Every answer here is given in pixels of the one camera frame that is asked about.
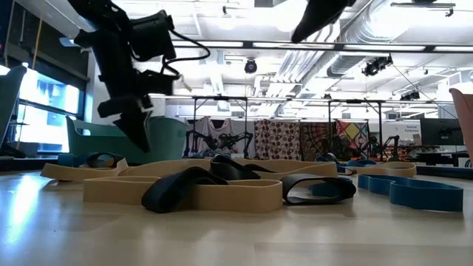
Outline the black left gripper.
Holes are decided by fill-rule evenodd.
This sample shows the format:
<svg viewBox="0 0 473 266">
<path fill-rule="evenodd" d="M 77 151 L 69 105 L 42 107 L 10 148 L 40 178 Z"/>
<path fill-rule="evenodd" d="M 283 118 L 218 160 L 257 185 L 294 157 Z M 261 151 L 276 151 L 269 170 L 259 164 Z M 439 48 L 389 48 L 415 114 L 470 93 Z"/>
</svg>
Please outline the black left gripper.
<svg viewBox="0 0 473 266">
<path fill-rule="evenodd" d="M 150 94 L 171 95 L 173 83 L 180 75 L 167 75 L 134 68 L 129 47 L 118 35 L 92 35 L 92 51 L 101 72 L 99 80 L 106 85 L 109 99 L 98 105 L 98 114 L 105 118 L 120 115 L 114 124 L 142 152 L 150 152 L 149 118 L 153 107 Z"/>
</svg>

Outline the beige rubber band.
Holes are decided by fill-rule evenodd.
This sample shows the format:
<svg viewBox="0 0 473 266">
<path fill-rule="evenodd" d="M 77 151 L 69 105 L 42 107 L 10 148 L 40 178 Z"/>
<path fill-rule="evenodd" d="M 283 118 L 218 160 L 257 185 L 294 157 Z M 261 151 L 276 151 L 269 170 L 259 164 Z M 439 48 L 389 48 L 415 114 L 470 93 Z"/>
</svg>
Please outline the beige rubber band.
<svg viewBox="0 0 473 266">
<path fill-rule="evenodd" d="M 119 160 L 114 168 L 69 167 L 46 163 L 41 176 L 62 181 L 80 182 L 87 179 L 116 177 L 129 167 L 125 159 Z"/>
<path fill-rule="evenodd" d="M 140 205 L 160 177 L 116 176 L 83 181 L 83 201 Z M 227 185 L 197 185 L 179 207 L 199 211 L 266 213 L 282 207 L 282 183 L 277 180 L 236 180 Z"/>
<path fill-rule="evenodd" d="M 210 169 L 208 159 L 182 159 L 165 160 L 154 163 L 147 163 L 141 166 L 130 166 L 120 172 L 119 176 L 143 176 L 143 177 L 165 177 L 171 174 L 184 171 L 190 167 L 200 167 L 205 170 Z"/>
<path fill-rule="evenodd" d="M 362 164 L 360 162 L 350 161 L 347 167 L 355 169 L 358 175 L 390 175 L 398 177 L 414 177 L 417 174 L 416 165 L 406 162 L 387 162 L 376 164 Z"/>
<path fill-rule="evenodd" d="M 263 167 L 269 172 L 255 171 L 262 180 L 281 180 L 291 174 L 313 174 L 324 177 L 337 177 L 334 162 L 305 162 L 300 160 L 247 160 L 235 159 L 243 166 L 248 164 Z"/>
</svg>

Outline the black overhead rig beam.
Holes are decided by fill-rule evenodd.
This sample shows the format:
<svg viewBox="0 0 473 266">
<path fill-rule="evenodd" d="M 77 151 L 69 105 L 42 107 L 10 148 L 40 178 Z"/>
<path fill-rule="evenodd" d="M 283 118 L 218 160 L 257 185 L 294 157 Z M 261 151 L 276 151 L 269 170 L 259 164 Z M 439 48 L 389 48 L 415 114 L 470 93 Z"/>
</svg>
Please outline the black overhead rig beam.
<svg viewBox="0 0 473 266">
<path fill-rule="evenodd" d="M 394 53 L 473 53 L 473 45 L 435 45 L 435 44 L 358 44 L 283 41 L 201 41 L 202 45 L 215 49 L 243 50 L 304 50 L 334 52 L 394 52 Z"/>
</svg>

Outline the light green plastic basket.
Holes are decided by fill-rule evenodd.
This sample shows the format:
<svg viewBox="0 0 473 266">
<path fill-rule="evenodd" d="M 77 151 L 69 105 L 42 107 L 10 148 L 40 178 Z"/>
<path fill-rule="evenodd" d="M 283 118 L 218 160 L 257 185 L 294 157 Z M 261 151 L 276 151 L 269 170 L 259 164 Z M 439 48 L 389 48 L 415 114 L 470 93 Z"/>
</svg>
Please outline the light green plastic basket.
<svg viewBox="0 0 473 266">
<path fill-rule="evenodd" d="M 167 117 L 149 119 L 150 151 L 141 151 L 118 127 L 66 118 L 69 152 L 75 156 L 108 152 L 130 163 L 146 164 L 182 158 L 188 125 Z"/>
</svg>

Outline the black ceiling lamp cluster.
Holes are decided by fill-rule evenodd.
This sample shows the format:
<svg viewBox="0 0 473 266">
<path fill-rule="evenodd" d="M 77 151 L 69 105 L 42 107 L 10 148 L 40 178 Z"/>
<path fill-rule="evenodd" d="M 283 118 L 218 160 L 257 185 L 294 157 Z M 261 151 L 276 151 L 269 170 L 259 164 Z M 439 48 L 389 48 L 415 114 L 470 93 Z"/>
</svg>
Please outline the black ceiling lamp cluster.
<svg viewBox="0 0 473 266">
<path fill-rule="evenodd" d="M 361 73 L 367 77 L 377 75 L 380 71 L 386 69 L 393 64 L 392 56 L 377 57 L 374 60 L 368 61 Z"/>
</svg>

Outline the white hanging cloth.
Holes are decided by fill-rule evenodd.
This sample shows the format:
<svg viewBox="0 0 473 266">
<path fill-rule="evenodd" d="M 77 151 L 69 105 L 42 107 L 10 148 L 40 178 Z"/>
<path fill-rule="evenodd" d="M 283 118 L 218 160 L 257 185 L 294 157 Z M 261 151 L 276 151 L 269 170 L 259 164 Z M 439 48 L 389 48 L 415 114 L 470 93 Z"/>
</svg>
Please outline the white hanging cloth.
<svg viewBox="0 0 473 266">
<path fill-rule="evenodd" d="M 253 134 L 253 140 L 248 149 L 249 159 L 251 159 L 256 155 L 254 143 L 255 131 L 252 122 L 247 122 L 247 127 L 248 132 Z M 224 146 L 223 136 L 225 134 L 237 135 L 244 132 L 245 121 L 232 119 L 212 120 L 209 117 L 203 117 L 195 123 L 195 131 L 204 135 L 211 135 L 217 141 L 217 147 L 215 149 L 210 149 L 202 139 L 199 139 L 197 141 L 198 151 L 195 153 L 190 152 L 190 157 L 213 157 L 221 154 L 229 157 L 240 156 L 244 158 L 243 149 L 245 146 L 245 140 L 241 140 L 231 148 L 227 148 Z"/>
</svg>

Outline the small black ceiling lamp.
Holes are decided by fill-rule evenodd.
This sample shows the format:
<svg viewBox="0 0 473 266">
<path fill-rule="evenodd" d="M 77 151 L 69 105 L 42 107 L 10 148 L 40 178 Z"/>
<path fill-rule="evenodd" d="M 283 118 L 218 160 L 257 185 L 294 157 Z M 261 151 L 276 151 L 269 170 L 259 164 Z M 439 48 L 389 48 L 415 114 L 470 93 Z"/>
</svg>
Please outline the small black ceiling lamp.
<svg viewBox="0 0 473 266">
<path fill-rule="evenodd" d="M 420 92 L 416 89 L 412 90 L 412 91 L 409 91 L 409 92 L 405 92 L 401 95 L 401 98 L 400 100 L 401 101 L 410 101 L 410 100 L 419 100 L 421 97 L 420 97 Z"/>
</svg>

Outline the colourful diamond hanging cloth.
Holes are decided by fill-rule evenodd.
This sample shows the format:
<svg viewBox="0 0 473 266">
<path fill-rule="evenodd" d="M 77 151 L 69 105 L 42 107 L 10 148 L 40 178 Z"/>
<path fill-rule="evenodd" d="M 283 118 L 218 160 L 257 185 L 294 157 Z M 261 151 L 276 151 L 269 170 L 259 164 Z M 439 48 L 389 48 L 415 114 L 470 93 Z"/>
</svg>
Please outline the colourful diamond hanging cloth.
<svg viewBox="0 0 473 266">
<path fill-rule="evenodd" d="M 337 135 L 341 138 L 342 146 L 348 150 L 350 157 L 367 157 L 367 144 L 370 139 L 367 122 L 355 123 L 337 120 L 336 130 Z"/>
</svg>

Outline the dotted hanging cloth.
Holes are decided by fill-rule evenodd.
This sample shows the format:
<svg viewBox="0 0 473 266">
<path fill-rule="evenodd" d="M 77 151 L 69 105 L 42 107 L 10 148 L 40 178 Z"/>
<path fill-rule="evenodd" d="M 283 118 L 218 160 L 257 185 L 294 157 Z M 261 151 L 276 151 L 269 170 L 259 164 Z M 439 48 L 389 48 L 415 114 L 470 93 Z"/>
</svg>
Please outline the dotted hanging cloth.
<svg viewBox="0 0 473 266">
<path fill-rule="evenodd" d="M 277 120 L 254 123 L 255 157 L 260 160 L 300 160 L 299 124 Z"/>
</svg>

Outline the black roller blind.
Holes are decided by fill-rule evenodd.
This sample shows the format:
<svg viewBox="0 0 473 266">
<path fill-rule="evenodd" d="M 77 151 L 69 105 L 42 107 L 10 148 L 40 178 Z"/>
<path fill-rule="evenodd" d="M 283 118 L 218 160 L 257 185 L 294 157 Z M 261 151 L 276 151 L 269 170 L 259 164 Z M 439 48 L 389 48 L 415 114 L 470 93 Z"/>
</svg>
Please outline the black roller blind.
<svg viewBox="0 0 473 266">
<path fill-rule="evenodd" d="M 0 0 L 0 64 L 26 62 L 43 75 L 83 86 L 90 81 L 89 53 L 60 42 L 83 25 L 67 0 Z"/>
</svg>

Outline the black background monitor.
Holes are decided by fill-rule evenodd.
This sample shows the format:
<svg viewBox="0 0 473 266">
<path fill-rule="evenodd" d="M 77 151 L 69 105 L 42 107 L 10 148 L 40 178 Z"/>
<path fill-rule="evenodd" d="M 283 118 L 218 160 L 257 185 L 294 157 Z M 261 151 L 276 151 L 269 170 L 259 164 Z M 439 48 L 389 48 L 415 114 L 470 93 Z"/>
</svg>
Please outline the black background monitor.
<svg viewBox="0 0 473 266">
<path fill-rule="evenodd" d="M 458 119 L 421 118 L 421 142 L 433 146 L 463 146 Z"/>
</svg>

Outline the orange plastic basket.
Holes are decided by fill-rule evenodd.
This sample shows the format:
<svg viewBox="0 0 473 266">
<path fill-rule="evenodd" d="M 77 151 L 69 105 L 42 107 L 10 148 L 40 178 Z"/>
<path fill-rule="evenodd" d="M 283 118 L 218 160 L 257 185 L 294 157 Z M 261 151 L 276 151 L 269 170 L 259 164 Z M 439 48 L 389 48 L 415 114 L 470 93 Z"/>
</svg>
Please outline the orange plastic basket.
<svg viewBox="0 0 473 266">
<path fill-rule="evenodd" d="M 457 112 L 465 146 L 473 162 L 473 94 L 463 94 L 460 90 L 449 90 Z"/>
</svg>

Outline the black background desk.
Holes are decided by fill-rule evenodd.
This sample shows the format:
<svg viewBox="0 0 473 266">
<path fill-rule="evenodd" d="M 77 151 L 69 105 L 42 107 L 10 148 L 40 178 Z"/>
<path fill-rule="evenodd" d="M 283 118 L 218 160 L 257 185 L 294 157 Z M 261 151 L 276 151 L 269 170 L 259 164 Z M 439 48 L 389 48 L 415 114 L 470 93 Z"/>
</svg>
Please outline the black background desk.
<svg viewBox="0 0 473 266">
<path fill-rule="evenodd" d="M 404 146 L 404 149 L 406 150 L 404 161 L 424 163 L 427 166 L 447 165 L 460 167 L 460 159 L 469 159 L 467 150 L 459 146 L 453 146 L 452 150 L 431 145 Z"/>
</svg>

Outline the silver ventilation duct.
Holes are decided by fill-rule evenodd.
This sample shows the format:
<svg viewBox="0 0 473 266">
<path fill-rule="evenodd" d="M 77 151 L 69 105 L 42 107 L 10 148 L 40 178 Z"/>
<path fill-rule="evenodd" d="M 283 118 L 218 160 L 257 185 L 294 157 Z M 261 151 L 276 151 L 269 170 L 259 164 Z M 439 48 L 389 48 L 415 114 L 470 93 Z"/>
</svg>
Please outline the silver ventilation duct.
<svg viewBox="0 0 473 266">
<path fill-rule="evenodd" d="M 390 4 L 390 1 L 391 0 L 367 0 L 367 3 L 365 3 L 364 7 L 358 11 L 356 10 L 357 13 L 350 17 L 348 22 L 341 22 L 340 33 L 336 40 L 344 43 L 387 43 L 394 39 L 395 37 L 390 37 L 387 35 L 387 33 L 383 33 L 383 35 L 378 36 L 372 29 L 372 25 L 375 24 L 375 16 L 373 13 L 379 13 L 379 10 L 387 7 Z M 326 27 L 329 27 L 329 30 L 333 30 L 333 26 L 329 25 L 331 24 L 328 24 Z M 300 57 L 298 52 L 296 52 L 294 55 L 296 56 L 296 59 L 298 56 Z M 315 63 L 314 52 L 309 52 L 308 55 L 309 59 L 303 59 L 302 66 L 307 65 L 306 67 L 308 67 L 309 63 Z M 287 74 L 287 72 L 292 71 L 289 70 L 293 65 L 293 63 L 291 63 L 291 60 L 293 59 L 291 56 L 293 56 L 293 52 L 287 52 L 285 60 L 280 70 L 277 72 L 280 77 L 283 77 L 285 74 Z M 361 62 L 364 57 L 360 55 L 340 55 L 336 52 L 326 52 L 319 59 L 335 59 L 334 62 L 329 65 L 327 69 L 327 75 L 341 77 L 357 63 Z"/>
</svg>

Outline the black metal frame stand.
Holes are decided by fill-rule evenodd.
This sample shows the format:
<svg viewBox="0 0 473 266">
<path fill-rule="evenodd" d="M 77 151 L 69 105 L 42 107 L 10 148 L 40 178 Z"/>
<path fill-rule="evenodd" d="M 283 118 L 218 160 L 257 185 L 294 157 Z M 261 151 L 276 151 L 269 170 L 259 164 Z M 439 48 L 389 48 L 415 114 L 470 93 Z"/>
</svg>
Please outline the black metal frame stand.
<svg viewBox="0 0 473 266">
<path fill-rule="evenodd" d="M 247 127 L 247 122 L 248 122 L 248 97 L 240 97 L 240 96 L 222 96 L 222 95 L 217 95 L 217 96 L 192 96 L 192 99 L 194 99 L 194 109 L 193 109 L 193 130 L 195 131 L 195 123 L 197 122 L 197 110 L 207 102 L 207 100 L 214 100 L 214 101 L 234 101 L 237 103 L 241 109 L 243 110 L 245 116 L 245 134 L 248 133 L 248 127 Z M 198 106 L 197 101 L 202 100 L 203 102 Z M 240 101 L 245 102 L 245 107 L 243 107 L 242 104 L 240 104 Z M 196 152 L 197 151 L 197 140 L 196 140 L 196 133 L 192 133 L 193 138 L 192 138 L 192 146 L 191 146 L 191 151 Z M 249 159 L 249 153 L 248 153 L 248 146 L 251 143 L 251 140 L 248 138 L 248 141 L 245 140 L 245 148 L 244 148 L 244 158 Z"/>
<path fill-rule="evenodd" d="M 340 135 L 338 135 L 338 134 L 336 135 L 335 145 L 333 144 L 333 140 L 334 140 L 333 137 L 334 137 L 335 135 L 333 134 L 333 130 L 332 130 L 332 129 L 334 129 L 334 126 L 333 126 L 333 123 L 332 123 L 331 113 L 332 113 L 333 110 L 335 110 L 335 108 L 332 110 L 332 109 L 331 109 L 331 104 L 332 104 L 332 103 L 340 103 L 340 104 L 342 104 L 342 103 L 348 103 L 348 104 L 358 104 L 358 105 L 360 105 L 360 104 L 362 104 L 362 103 L 365 103 L 367 107 L 370 106 L 372 109 L 374 109 L 374 111 L 376 111 L 376 112 L 378 113 L 378 125 L 379 125 L 380 131 L 382 131 L 382 126 L 381 126 L 381 120 L 382 120 L 382 117 L 381 117 L 381 107 L 382 107 L 382 103 L 383 103 L 383 102 L 384 102 L 384 100 L 367 100 L 367 99 L 363 99 L 363 100 L 361 100 L 361 99 L 347 99 L 347 100 L 334 100 L 334 99 L 332 99 L 332 100 L 329 100 L 329 101 L 327 102 L 327 104 L 328 104 L 328 124 L 329 124 L 329 125 L 328 125 L 328 130 L 329 130 L 328 146 L 329 146 L 330 150 L 333 151 L 333 153 L 331 153 L 331 154 L 333 154 L 334 157 L 337 155 L 337 158 L 338 158 L 337 160 L 338 160 L 339 162 L 344 161 L 344 159 L 347 159 L 347 160 L 351 160 L 351 159 L 352 159 L 352 157 L 349 158 L 349 157 L 347 156 L 347 155 L 348 155 L 347 152 L 348 152 L 348 150 L 351 149 L 351 148 L 350 148 L 350 145 L 348 145 L 348 146 L 346 146 L 346 147 L 345 147 L 345 146 L 342 147 L 342 145 L 341 145 L 341 144 L 343 144 L 343 143 L 341 142 L 342 137 L 340 137 Z M 376 107 L 376 108 L 373 107 L 373 106 L 372 106 L 372 103 L 378 104 L 378 107 Z M 368 138 L 367 138 L 367 141 L 366 141 L 366 143 L 363 144 L 363 146 L 358 147 L 358 150 L 357 150 L 357 152 L 355 153 L 355 155 L 361 155 L 361 156 L 360 156 L 361 159 L 369 159 L 369 156 L 370 156 L 370 150 L 369 150 L 369 149 L 372 148 L 372 144 L 371 144 L 371 142 L 370 142 L 370 138 L 371 138 L 371 137 L 370 137 L 369 126 L 366 125 L 365 128 L 366 128 L 366 131 L 367 131 L 367 132 L 366 132 L 366 136 L 368 137 Z M 364 154 L 363 154 L 363 150 L 364 150 L 366 147 L 369 148 L 369 149 L 368 149 L 368 152 L 367 152 L 367 156 L 368 156 L 368 157 L 364 157 Z"/>
</svg>

